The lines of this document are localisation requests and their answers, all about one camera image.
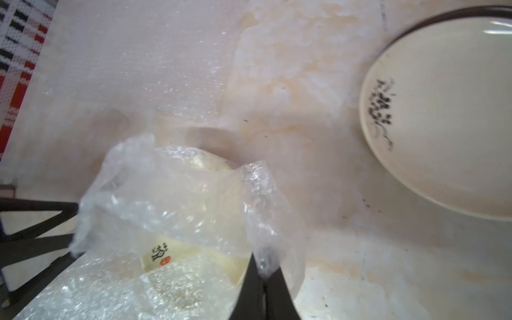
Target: ceramic bowl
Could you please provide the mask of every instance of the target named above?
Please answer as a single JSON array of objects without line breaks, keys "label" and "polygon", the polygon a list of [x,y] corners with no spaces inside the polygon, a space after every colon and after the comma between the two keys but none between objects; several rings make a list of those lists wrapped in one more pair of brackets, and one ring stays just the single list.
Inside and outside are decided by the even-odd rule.
[{"label": "ceramic bowl", "polygon": [[371,150],[408,188],[512,221],[512,14],[500,12],[434,18],[394,41],[366,75],[359,114]]}]

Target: bubble wrap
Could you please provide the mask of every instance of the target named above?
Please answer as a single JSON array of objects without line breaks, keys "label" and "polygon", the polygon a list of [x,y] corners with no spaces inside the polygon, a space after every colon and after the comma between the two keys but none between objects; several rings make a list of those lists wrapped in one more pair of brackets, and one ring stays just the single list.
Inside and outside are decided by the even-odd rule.
[{"label": "bubble wrap", "polygon": [[207,122],[220,104],[247,1],[69,0],[48,95]]},{"label": "bubble wrap", "polygon": [[74,253],[111,247],[142,255],[156,235],[248,258],[260,275],[280,266],[292,294],[305,270],[306,226],[264,162],[227,161],[150,134],[112,148],[80,201]]},{"label": "bubble wrap", "polygon": [[86,253],[18,319],[227,318],[239,287],[206,251],[143,273],[141,258],[160,237],[226,257],[253,252],[262,277],[282,268],[292,296],[304,280],[305,223],[264,162],[232,169],[197,148],[157,147],[144,134],[107,154],[80,201],[70,246]]},{"label": "bubble wrap", "polygon": [[226,319],[239,289],[213,265],[198,255],[143,274],[136,254],[87,252],[15,319]]}]

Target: ceramic plate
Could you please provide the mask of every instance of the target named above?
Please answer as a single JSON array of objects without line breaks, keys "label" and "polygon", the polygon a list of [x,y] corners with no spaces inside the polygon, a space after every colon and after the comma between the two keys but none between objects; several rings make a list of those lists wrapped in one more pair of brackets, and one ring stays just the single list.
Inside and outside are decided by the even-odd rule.
[{"label": "ceramic plate", "polygon": [[369,70],[362,129],[419,195],[512,221],[512,19],[451,19],[406,34]]}]

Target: bowl rim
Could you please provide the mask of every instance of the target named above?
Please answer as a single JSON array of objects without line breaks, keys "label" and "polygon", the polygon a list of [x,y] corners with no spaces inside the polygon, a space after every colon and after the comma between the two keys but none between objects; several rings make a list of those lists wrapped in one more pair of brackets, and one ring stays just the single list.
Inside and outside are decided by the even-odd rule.
[{"label": "bowl rim", "polygon": [[465,208],[453,206],[446,203],[441,203],[433,198],[431,198],[429,195],[427,195],[425,192],[421,191],[420,189],[412,186],[408,181],[397,175],[393,170],[389,168],[389,166],[386,164],[384,159],[381,155],[377,152],[375,149],[373,143],[371,143],[371,135],[368,131],[368,128],[366,126],[366,106],[364,105],[366,103],[365,99],[362,99],[362,92],[365,89],[365,87],[368,85],[368,81],[370,81],[370,74],[372,70],[374,69],[376,63],[379,61],[381,56],[392,46],[394,45],[398,40],[402,39],[406,35],[409,35],[415,31],[418,31],[420,29],[423,29],[425,27],[438,24],[441,22],[446,22],[449,20],[456,20],[461,18],[472,18],[472,17],[496,17],[496,18],[508,18],[512,19],[512,7],[509,6],[479,6],[479,7],[469,7],[469,8],[463,8],[458,10],[449,11],[446,13],[442,13],[430,18],[427,18],[414,26],[408,28],[406,31],[401,33],[398,37],[396,37],[394,40],[392,40],[375,58],[372,65],[366,72],[365,78],[362,82],[361,89],[359,91],[359,120],[362,128],[362,132],[365,136],[367,145],[370,147],[370,150],[375,155],[375,157],[379,160],[380,164],[389,172],[395,179],[397,179],[401,184],[406,186],[409,190],[412,192],[418,194],[419,196],[441,206],[446,209],[449,209],[454,212],[459,212],[468,216],[472,216],[475,218],[483,218],[487,220],[494,220],[494,221],[504,221],[504,222],[512,222],[512,216],[510,217],[502,217],[502,216],[495,216],[491,214],[484,214],[477,211],[471,211]]}]

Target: dark plate rim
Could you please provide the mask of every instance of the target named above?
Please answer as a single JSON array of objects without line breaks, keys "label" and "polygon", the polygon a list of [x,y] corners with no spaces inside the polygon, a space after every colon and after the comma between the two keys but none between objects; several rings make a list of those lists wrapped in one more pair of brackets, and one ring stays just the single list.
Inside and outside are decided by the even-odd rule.
[{"label": "dark plate rim", "polygon": [[441,13],[439,15],[435,15],[433,17],[427,18],[414,26],[410,27],[403,33],[401,33],[398,37],[396,37],[393,41],[391,41],[384,49],[385,51],[391,45],[393,45],[398,40],[402,39],[406,35],[417,31],[419,29],[428,27],[433,24],[437,24],[440,22],[462,19],[462,18],[472,18],[472,17],[496,17],[496,18],[508,18],[512,19],[512,7],[509,6],[478,6],[478,7],[468,7],[457,9],[453,11],[448,11],[445,13]]}]

